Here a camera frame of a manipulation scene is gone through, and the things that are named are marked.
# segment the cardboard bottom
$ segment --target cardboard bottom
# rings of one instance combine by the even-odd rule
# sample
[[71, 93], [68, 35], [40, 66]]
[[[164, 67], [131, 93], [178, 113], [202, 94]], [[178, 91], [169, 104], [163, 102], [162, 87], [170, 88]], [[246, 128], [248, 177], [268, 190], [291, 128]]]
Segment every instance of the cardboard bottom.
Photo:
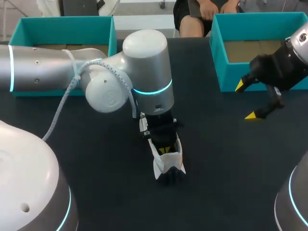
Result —
[[281, 41], [225, 41], [224, 46], [229, 63], [249, 63], [259, 54], [273, 54], [281, 47]]
[[108, 55], [108, 45], [35, 45], [34, 47], [53, 49], [53, 50], [64, 50], [75, 51], [85, 48], [95, 48], [102, 51], [104, 54]]

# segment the cardboard box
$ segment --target cardboard box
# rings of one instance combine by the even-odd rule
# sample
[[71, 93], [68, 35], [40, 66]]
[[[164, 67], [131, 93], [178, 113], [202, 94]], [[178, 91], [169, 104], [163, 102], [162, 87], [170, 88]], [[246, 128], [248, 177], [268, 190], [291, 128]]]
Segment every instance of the cardboard box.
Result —
[[273, 54], [281, 41], [226, 41], [224, 46], [229, 63], [249, 63], [259, 54]]
[[[249, 62], [254, 57], [275, 52], [281, 41], [307, 20], [302, 12], [216, 14], [210, 47], [220, 90], [235, 91], [241, 77], [249, 73]], [[308, 78], [292, 89], [308, 89]], [[266, 87], [259, 83], [247, 90], [266, 90]]]
[[[111, 16], [21, 18], [11, 38], [12, 46], [78, 50], [99, 48], [108, 56], [116, 54], [117, 40]], [[13, 92], [15, 96], [62, 96], [65, 90]], [[84, 95], [74, 90], [70, 95]]]

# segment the teal box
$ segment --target teal box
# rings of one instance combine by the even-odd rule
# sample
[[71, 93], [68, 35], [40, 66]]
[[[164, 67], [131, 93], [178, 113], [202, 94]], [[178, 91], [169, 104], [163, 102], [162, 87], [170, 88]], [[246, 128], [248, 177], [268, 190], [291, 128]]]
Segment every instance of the teal box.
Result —
[[[108, 45], [108, 56], [116, 54], [117, 40], [112, 16], [21, 18], [11, 38], [12, 46]], [[62, 96], [65, 90], [13, 92], [15, 96]], [[74, 90], [70, 95], [84, 95]]]
[[[249, 63], [229, 63], [225, 41], [285, 40], [308, 18], [305, 13], [236, 13], [216, 14], [210, 47], [221, 91], [235, 91], [242, 76], [249, 73]], [[308, 78], [292, 89], [308, 89]], [[266, 90], [264, 84], [253, 84], [247, 90]]]

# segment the person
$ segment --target person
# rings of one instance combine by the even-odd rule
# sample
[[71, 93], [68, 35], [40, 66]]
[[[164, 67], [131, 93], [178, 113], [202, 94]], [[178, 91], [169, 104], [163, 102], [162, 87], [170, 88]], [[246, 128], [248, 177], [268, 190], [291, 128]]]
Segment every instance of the person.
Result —
[[175, 28], [181, 38], [206, 36], [212, 28], [214, 14], [237, 13], [240, 0], [193, 0], [199, 3], [202, 18], [190, 15], [188, 1], [177, 0], [173, 9]]

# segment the black tabletop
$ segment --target black tabletop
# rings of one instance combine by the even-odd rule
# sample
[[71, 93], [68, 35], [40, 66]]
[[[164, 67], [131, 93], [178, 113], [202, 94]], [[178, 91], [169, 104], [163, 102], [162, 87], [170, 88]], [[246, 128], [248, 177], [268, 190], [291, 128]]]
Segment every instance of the black tabletop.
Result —
[[[79, 231], [277, 231], [276, 194], [308, 149], [307, 92], [284, 94], [286, 107], [267, 120], [245, 121], [266, 93], [221, 93], [207, 38], [168, 44], [186, 178], [154, 180], [129, 103], [100, 114], [70, 97], [47, 143], [76, 197]], [[2, 93], [0, 119], [43, 137], [59, 102]]]

